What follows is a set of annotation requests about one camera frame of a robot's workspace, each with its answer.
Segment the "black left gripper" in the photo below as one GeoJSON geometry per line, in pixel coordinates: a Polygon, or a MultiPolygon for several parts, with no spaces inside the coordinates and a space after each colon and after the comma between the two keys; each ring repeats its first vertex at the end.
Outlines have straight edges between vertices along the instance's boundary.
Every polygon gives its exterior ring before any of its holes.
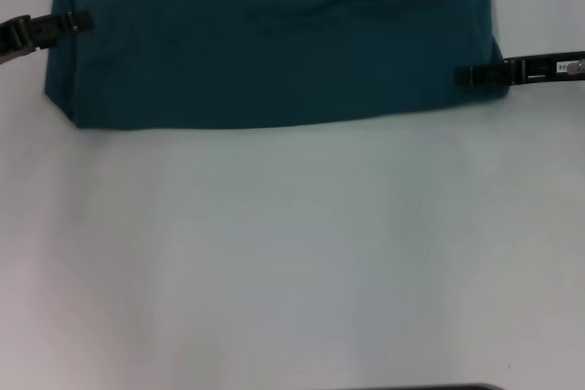
{"type": "Polygon", "coordinates": [[[54,47],[63,37],[89,32],[93,28],[88,11],[12,18],[1,24],[1,64],[25,56],[28,47],[54,47]]]}

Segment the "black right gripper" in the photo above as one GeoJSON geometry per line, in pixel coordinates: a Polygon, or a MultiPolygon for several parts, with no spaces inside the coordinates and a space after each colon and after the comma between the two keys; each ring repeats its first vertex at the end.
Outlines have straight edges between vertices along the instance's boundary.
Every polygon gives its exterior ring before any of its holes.
{"type": "Polygon", "coordinates": [[[497,63],[455,70],[457,86],[514,86],[584,80],[584,52],[506,58],[497,63]]]}

